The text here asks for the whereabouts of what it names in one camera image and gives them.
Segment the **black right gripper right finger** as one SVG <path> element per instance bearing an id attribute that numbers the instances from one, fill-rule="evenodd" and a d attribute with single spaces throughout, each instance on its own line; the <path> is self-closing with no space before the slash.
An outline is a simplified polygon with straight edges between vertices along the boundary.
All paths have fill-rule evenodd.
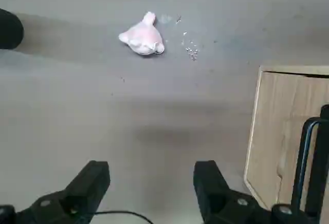
<path id="1" fill-rule="evenodd" d="M 194 189 L 204 223 L 294 223 L 293 214 L 262 208 L 251 195 L 232 190 L 216 163 L 198 161 Z"/>

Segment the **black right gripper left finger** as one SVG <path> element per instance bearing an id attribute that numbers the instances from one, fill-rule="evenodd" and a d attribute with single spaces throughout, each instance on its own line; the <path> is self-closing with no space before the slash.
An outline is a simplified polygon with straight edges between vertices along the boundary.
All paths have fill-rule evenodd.
<path id="1" fill-rule="evenodd" d="M 110 182 L 108 163 L 92 160 L 65 189 L 38 198 L 22 211 L 1 205 L 1 223 L 90 223 Z"/>

